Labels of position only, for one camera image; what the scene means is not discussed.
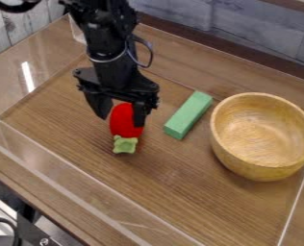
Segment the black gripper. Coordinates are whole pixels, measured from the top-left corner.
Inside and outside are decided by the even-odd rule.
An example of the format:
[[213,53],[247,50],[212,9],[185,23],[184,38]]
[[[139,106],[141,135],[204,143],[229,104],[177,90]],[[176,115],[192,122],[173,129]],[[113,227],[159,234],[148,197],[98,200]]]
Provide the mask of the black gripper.
[[159,84],[141,73],[128,52],[90,54],[89,61],[92,67],[77,68],[73,75],[96,115],[106,119],[117,99],[133,104],[134,126],[144,127],[159,107]]

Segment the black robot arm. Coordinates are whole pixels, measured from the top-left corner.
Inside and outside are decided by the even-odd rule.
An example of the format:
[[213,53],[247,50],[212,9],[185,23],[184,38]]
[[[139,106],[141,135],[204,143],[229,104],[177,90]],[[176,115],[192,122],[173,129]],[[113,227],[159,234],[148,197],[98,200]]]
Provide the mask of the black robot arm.
[[160,86],[141,73],[137,45],[149,45],[134,34],[139,13],[128,0],[60,0],[80,27],[90,67],[74,70],[80,91],[98,117],[106,118],[114,102],[132,104],[133,124],[143,127],[159,107]]

